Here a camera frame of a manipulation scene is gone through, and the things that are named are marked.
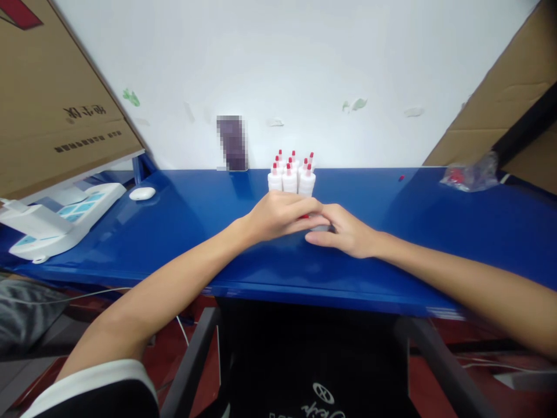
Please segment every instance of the white power strip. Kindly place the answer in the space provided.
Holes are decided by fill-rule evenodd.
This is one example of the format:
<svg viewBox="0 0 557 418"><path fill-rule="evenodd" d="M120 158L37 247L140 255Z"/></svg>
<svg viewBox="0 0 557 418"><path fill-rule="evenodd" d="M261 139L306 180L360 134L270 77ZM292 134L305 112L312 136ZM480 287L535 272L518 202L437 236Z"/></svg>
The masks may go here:
<svg viewBox="0 0 557 418"><path fill-rule="evenodd" d="M26 235L14 244L9 252L40 264L54 255L73 248L125 192L126 189L120 183L107 183L87 189L85 191L89 195L87 199L64 206L58 211L62 218L73 224L73 228L67 234L41 240Z"/></svg>

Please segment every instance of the white glue bottle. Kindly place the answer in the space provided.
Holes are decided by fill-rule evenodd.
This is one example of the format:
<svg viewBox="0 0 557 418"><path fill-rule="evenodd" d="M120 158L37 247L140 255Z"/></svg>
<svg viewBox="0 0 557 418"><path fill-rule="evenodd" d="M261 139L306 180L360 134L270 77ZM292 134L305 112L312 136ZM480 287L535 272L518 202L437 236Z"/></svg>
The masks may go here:
<svg viewBox="0 0 557 418"><path fill-rule="evenodd" d="M313 187L315 186L315 174L312 173L312 165L308 164L306 171L300 176L300 186L298 188L298 194L311 197L313 193Z"/></svg>
<svg viewBox="0 0 557 418"><path fill-rule="evenodd" d="M286 167L286 161L283 160L283 151L282 150L278 150L277 157L278 157L277 167L280 167L284 171L284 168Z"/></svg>
<svg viewBox="0 0 557 418"><path fill-rule="evenodd" d="M273 163L271 172L267 174L267 182L269 183L269 191L280 190L283 191L283 177L279 174L277 163Z"/></svg>
<svg viewBox="0 0 557 418"><path fill-rule="evenodd" d="M294 162L294 159L292 157L288 157L288 163L290 164L290 168L292 168L292 171L294 173L294 175L296 176L296 180L298 179L298 162Z"/></svg>
<svg viewBox="0 0 557 418"><path fill-rule="evenodd" d="M290 164L290 167L292 167L295 172L298 172L298 167L300 166L300 162L296 159L296 151L292 151L292 163Z"/></svg>
<svg viewBox="0 0 557 418"><path fill-rule="evenodd" d="M308 168L308 159L305 158L303 159L303 165L301 165L300 168L298 168L298 186L300 186L300 177L306 171L307 168Z"/></svg>
<svg viewBox="0 0 557 418"><path fill-rule="evenodd" d="M273 163L273 166L271 167L271 172L273 172L273 168L274 168L274 165L275 165L275 164L277 165L277 172L278 172L278 174L279 174L279 175L282 175L282 174L284 173L284 167L281 167L281 166L280 166L279 156L276 156L276 157L274 158L274 163Z"/></svg>
<svg viewBox="0 0 557 418"><path fill-rule="evenodd" d="M315 170L315 162L313 161L313 152L309 154L308 163L312 165L312 172Z"/></svg>
<svg viewBox="0 0 557 418"><path fill-rule="evenodd" d="M298 176L292 171L290 163L286 165L286 171L283 173L283 190L288 193L298 192Z"/></svg>

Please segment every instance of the blue tabletop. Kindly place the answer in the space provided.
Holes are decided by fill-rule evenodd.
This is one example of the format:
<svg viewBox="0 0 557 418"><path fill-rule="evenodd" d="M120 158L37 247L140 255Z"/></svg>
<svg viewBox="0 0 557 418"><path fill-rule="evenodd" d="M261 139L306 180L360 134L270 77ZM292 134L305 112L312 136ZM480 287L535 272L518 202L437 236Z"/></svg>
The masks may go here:
<svg viewBox="0 0 557 418"><path fill-rule="evenodd" d="M316 170L314 196L343 205L373 228L557 290L555 207L510 186L453 190L439 184L443 171ZM132 201L126 194L76 247L44 264L14 270L42 280L133 286L249 212L267 192L266 177L267 170L158 171L141 184L157 190L152 199ZM0 250L17 238L6 239L2 232ZM242 253L204 293L418 316L459 310L393 266L312 246L303 233Z"/></svg>

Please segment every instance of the white sleeve cuff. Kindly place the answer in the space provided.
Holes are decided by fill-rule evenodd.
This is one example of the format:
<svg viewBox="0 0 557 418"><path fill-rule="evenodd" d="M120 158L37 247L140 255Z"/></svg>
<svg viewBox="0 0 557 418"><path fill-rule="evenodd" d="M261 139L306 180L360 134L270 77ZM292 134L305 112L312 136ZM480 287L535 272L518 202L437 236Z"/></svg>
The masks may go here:
<svg viewBox="0 0 557 418"><path fill-rule="evenodd" d="M90 367L54 383L40 394L21 418L35 417L77 395L123 380L141 381L158 403L157 393L145 367L137 360L124 359Z"/></svg>

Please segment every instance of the logo on shirt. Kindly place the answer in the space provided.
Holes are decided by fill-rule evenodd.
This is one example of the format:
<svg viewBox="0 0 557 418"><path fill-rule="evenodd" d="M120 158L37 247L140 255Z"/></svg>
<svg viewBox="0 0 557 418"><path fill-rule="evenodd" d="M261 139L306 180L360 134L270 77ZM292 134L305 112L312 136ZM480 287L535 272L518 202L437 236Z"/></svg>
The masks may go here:
<svg viewBox="0 0 557 418"><path fill-rule="evenodd" d="M332 393L321 383L315 382L313 384L313 391L323 402L329 405L335 403L335 398L332 396ZM306 413L306 418L346 418L343 411L334 411L331 413L331 411L319 407L317 401L314 401L311 405L303 406L302 411Z"/></svg>
<svg viewBox="0 0 557 418"><path fill-rule="evenodd" d="M327 388L321 383L315 382L313 384L313 391L323 402L326 402L329 405L335 403L335 398L332 397L332 393L330 393L329 390L327 390Z"/></svg>

